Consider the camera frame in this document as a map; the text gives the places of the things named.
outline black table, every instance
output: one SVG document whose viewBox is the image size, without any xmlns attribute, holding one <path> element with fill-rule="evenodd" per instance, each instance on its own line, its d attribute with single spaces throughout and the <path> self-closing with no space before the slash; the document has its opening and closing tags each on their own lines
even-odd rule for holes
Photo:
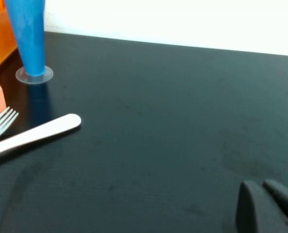
<svg viewBox="0 0 288 233">
<path fill-rule="evenodd" d="M 20 117 L 80 129 L 0 156 L 0 233 L 236 232 L 239 184 L 288 186 L 288 56 L 46 33 L 47 85 L 0 68 Z"/>
</svg>

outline white wall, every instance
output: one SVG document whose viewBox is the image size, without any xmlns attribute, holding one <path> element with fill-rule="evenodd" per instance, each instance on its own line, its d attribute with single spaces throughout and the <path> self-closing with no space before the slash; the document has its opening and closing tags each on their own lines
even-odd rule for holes
<svg viewBox="0 0 288 233">
<path fill-rule="evenodd" d="M 288 0 L 46 0 L 45 29 L 288 55 Z"/>
</svg>

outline black object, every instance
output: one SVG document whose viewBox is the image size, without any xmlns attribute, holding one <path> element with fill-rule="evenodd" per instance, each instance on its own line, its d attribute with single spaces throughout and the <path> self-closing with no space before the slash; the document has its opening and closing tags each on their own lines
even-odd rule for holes
<svg viewBox="0 0 288 233">
<path fill-rule="evenodd" d="M 262 187 L 242 182 L 236 224 L 238 233 L 288 233 L 288 188 L 274 180 Z"/>
<path fill-rule="evenodd" d="M 288 56 L 45 37 L 46 86 L 0 67 L 4 137 L 82 127 L 0 157 L 0 233 L 233 233 L 242 180 L 288 184 Z"/>
</svg>

